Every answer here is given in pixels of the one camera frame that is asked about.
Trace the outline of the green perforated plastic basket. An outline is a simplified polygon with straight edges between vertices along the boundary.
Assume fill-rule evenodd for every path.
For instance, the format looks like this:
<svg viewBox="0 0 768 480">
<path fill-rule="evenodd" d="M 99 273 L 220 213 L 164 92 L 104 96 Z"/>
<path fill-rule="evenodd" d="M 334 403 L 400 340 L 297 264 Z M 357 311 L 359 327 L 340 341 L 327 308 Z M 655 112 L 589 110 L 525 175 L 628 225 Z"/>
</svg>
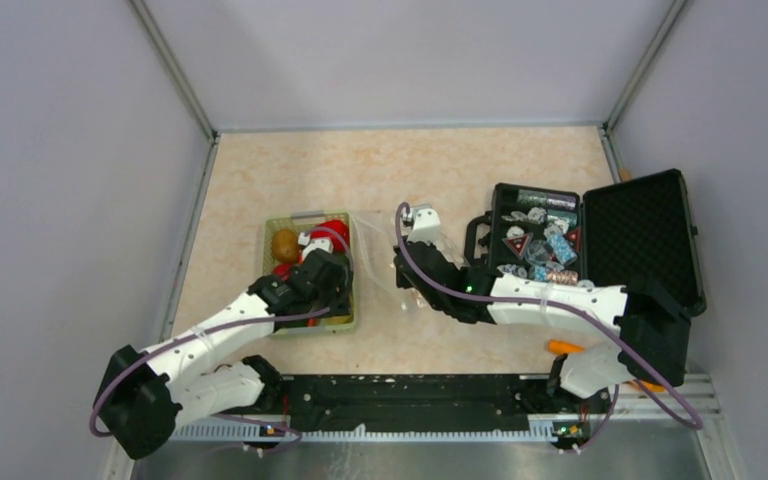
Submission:
<svg viewBox="0 0 768 480">
<path fill-rule="evenodd" d="M 356 260 L 355 246 L 352 245 L 352 230 L 350 227 L 350 213 L 348 211 L 318 211 L 308 213 L 297 213 L 291 215 L 284 215 L 278 217 L 268 218 L 263 226 L 263 247 L 261 255 L 261 270 L 263 274 L 272 274 L 272 270 L 275 266 L 283 263 L 275 261 L 271 254 L 271 238 L 273 234 L 280 229 L 291 229 L 298 235 L 301 232 L 311 232 L 311 230 L 318 224 L 327 220 L 340 219 L 346 222 L 350 229 L 350 245 L 349 253 L 354 261 L 354 267 L 359 267 L 359 262 Z M 354 294 L 351 293 L 351 316 L 353 321 L 350 324 L 328 326 L 325 324 L 327 318 L 310 318 L 305 320 L 298 320 L 294 322 L 280 323 L 276 326 L 277 335 L 302 335 L 302 334 L 319 334 L 319 333 L 347 333 L 352 331 L 357 325 L 357 316 L 355 314 L 355 300 Z"/>
</svg>

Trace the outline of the clear polka dot zip bag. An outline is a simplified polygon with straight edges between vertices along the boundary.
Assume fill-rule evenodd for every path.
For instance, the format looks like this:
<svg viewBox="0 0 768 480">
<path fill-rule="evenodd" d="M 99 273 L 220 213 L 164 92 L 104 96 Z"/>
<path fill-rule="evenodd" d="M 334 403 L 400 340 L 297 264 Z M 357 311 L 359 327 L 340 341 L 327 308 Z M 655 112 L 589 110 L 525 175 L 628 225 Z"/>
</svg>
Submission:
<svg viewBox="0 0 768 480">
<path fill-rule="evenodd" d="M 412 314 L 428 309 L 427 302 L 413 290 L 396 285 L 393 259 L 397 245 L 392 212 L 351 210 L 352 245 L 357 248 L 362 311 L 371 315 L 375 308 L 395 314 Z"/>
</svg>

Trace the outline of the yellow lemon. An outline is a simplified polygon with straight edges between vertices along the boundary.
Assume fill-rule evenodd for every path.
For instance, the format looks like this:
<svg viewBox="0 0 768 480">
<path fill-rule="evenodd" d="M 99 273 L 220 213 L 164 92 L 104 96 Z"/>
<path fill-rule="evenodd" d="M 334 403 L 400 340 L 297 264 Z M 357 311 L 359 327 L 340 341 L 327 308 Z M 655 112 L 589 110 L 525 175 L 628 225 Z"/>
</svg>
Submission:
<svg viewBox="0 0 768 480">
<path fill-rule="evenodd" d="M 328 326 L 337 326 L 350 324 L 352 321 L 353 317 L 351 315 L 340 315 L 327 318 L 325 324 Z"/>
</svg>

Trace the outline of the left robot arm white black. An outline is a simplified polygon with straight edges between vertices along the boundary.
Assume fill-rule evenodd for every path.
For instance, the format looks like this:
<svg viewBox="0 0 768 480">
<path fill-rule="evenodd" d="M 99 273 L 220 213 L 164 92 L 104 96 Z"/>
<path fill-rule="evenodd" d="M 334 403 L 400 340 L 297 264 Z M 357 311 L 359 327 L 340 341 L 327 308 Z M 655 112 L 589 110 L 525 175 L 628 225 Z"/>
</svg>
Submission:
<svg viewBox="0 0 768 480">
<path fill-rule="evenodd" d="M 92 434 L 113 437 L 132 460 L 159 450 L 179 428 L 234 408 L 268 413 L 282 401 L 282 377 L 259 355 L 222 361 L 272 335 L 282 323 L 343 313 L 354 262 L 316 249 L 285 275 L 255 280 L 230 304 L 185 332 L 110 358 L 90 416 Z"/>
</svg>

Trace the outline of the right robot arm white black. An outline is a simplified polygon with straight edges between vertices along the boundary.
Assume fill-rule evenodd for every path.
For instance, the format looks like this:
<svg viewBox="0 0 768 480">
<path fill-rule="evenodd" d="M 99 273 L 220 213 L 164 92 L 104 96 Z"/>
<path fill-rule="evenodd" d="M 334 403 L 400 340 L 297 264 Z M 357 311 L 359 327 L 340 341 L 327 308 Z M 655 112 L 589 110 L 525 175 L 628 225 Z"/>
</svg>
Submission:
<svg viewBox="0 0 768 480">
<path fill-rule="evenodd" d="M 433 309 L 461 323 L 539 325 L 556 335 L 581 333 L 598 341 L 566 354 L 546 385 L 549 404 L 572 412 L 616 384 L 653 386 L 679 402 L 686 376 L 690 317 L 650 280 L 579 287 L 539 282 L 496 268 L 449 261 L 429 242 L 394 248 L 397 284 L 418 292 Z"/>
</svg>

